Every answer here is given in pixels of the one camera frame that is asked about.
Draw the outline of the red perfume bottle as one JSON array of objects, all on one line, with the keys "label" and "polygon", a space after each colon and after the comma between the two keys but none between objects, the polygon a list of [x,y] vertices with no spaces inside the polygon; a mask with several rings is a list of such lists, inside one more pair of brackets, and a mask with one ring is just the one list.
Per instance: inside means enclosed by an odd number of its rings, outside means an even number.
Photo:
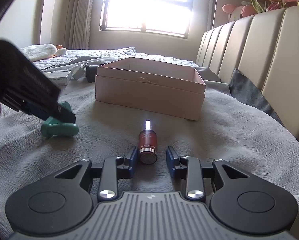
[{"label": "red perfume bottle", "polygon": [[153,122],[146,120],[139,134],[139,162],[144,165],[152,165],[157,161],[157,135],[153,128]]}]

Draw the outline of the white orange plush toy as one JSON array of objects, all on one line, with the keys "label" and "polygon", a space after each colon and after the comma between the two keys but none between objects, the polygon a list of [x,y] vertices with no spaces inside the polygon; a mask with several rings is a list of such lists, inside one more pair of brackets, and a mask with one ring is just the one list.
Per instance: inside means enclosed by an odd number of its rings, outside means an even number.
[{"label": "white orange plush toy", "polygon": [[67,52],[67,49],[64,48],[62,45],[55,46],[54,44],[50,43],[31,45],[28,47],[20,48],[19,50],[31,62],[45,60],[57,56],[63,56]]}]

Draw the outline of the white flat box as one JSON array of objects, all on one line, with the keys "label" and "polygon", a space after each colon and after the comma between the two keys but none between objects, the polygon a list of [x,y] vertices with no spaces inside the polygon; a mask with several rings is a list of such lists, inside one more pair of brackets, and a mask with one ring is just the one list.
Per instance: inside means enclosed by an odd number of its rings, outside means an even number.
[{"label": "white flat box", "polygon": [[43,74],[55,85],[65,87],[71,79],[71,72],[68,70],[60,70],[54,72],[43,72]]}]

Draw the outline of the white plug adapter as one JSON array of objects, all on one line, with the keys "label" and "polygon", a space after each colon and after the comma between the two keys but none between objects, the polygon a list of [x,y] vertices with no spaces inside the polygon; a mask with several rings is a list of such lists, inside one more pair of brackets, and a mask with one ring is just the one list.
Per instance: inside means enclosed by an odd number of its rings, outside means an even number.
[{"label": "white plug adapter", "polygon": [[79,78],[81,78],[85,74],[85,70],[87,66],[88,66],[87,63],[81,63],[81,65],[75,68],[74,71],[72,72],[72,78],[74,80],[78,80]]}]

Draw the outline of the black cube charger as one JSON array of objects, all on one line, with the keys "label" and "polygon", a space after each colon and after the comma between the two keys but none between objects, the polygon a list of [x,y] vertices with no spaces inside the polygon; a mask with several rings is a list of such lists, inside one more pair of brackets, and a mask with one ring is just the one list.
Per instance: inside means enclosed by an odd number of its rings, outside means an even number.
[{"label": "black cube charger", "polygon": [[85,76],[86,76],[86,79],[87,79],[88,83],[95,82],[98,68],[102,67],[103,65],[104,64],[100,64],[100,65],[97,65],[97,66],[87,65],[87,67],[85,69]]}]

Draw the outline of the grey fleece blanket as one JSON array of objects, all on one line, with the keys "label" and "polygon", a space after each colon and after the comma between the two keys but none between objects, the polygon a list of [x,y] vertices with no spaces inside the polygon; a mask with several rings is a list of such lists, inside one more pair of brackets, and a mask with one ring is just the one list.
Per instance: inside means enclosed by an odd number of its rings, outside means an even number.
[{"label": "grey fleece blanket", "polygon": [[[93,162],[126,154],[141,139],[152,139],[155,154],[146,157],[123,190],[169,191],[176,188],[165,164],[165,151],[203,161],[224,159],[290,191],[299,205],[299,142],[275,114],[239,102],[228,85],[208,69],[205,100],[196,121],[96,101],[95,85],[71,81],[62,101],[70,104],[77,122],[64,128],[70,137],[45,137],[43,122],[2,107],[0,114],[0,238],[10,226],[5,202],[15,191],[83,158]],[[299,213],[291,229],[299,239]]]}]

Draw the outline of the quilted grey bed cover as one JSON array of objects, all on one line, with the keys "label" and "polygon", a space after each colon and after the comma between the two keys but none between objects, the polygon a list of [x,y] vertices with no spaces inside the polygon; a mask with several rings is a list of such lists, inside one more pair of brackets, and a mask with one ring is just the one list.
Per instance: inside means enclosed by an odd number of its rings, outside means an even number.
[{"label": "quilted grey bed cover", "polygon": [[193,61],[187,61],[182,59],[176,59],[174,57],[165,57],[162,55],[148,55],[145,53],[138,53],[135,47],[121,48],[117,50],[67,50],[65,55],[57,56],[49,59],[36,61],[33,64],[40,70],[45,70],[60,64],[67,64],[71,61],[78,59],[79,57],[110,57],[117,60],[124,59],[126,57],[138,57],[142,59],[156,60],[161,62],[179,64],[189,67],[198,67]]}]

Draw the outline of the pink cardboard box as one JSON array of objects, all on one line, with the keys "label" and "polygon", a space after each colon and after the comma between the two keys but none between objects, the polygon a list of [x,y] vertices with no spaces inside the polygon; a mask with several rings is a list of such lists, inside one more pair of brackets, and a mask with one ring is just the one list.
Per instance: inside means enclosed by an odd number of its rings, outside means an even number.
[{"label": "pink cardboard box", "polygon": [[98,67],[97,101],[198,120],[205,82],[195,68],[136,57]]}]

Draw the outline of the dark grey cloth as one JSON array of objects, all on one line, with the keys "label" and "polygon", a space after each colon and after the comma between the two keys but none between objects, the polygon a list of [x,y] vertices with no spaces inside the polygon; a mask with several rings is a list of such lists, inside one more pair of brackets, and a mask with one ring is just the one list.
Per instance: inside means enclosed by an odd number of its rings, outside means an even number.
[{"label": "dark grey cloth", "polygon": [[229,82],[229,91],[233,98],[245,105],[252,106],[258,110],[266,113],[279,124],[284,126],[281,119],[271,107],[260,90],[250,81],[249,78],[244,76],[237,68],[233,70],[232,77]]}]

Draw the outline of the beige curtain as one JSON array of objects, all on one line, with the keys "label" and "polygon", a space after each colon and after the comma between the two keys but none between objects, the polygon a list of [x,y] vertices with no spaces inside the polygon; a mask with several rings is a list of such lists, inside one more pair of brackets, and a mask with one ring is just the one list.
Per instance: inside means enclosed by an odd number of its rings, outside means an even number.
[{"label": "beige curtain", "polygon": [[69,0],[64,34],[66,48],[89,49],[93,1]]}]

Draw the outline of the beige padded headboard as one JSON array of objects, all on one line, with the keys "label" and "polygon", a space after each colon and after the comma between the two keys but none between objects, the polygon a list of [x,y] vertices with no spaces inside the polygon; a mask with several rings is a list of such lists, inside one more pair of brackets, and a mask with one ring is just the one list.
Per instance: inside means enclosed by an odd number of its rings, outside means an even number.
[{"label": "beige padded headboard", "polygon": [[210,68],[225,83],[238,69],[299,141],[299,6],[249,16],[207,31],[196,64]]}]

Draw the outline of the barred window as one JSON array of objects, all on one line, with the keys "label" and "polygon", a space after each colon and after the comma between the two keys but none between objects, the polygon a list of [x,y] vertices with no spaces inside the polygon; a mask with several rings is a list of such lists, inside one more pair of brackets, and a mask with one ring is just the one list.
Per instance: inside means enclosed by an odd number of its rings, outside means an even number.
[{"label": "barred window", "polygon": [[103,0],[100,30],[188,38],[194,0]]}]

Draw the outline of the pink plush bunny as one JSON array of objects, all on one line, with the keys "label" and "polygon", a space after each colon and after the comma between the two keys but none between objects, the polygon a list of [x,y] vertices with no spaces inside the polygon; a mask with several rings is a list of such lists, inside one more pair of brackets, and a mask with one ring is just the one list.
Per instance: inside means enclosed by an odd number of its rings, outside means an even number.
[{"label": "pink plush bunny", "polygon": [[238,7],[233,4],[225,4],[222,7],[222,11],[228,14],[229,22],[237,21],[241,18],[257,14],[252,4],[245,1],[243,1],[241,6]]}]

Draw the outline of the potted plant pink leaves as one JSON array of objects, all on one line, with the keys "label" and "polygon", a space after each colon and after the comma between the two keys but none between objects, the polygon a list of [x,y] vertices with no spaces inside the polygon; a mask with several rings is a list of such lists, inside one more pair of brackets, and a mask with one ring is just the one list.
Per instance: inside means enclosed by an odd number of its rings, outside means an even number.
[{"label": "potted plant pink leaves", "polygon": [[289,8],[297,5],[297,0],[265,0],[262,7],[258,0],[251,0],[252,7],[259,14],[282,8]]}]

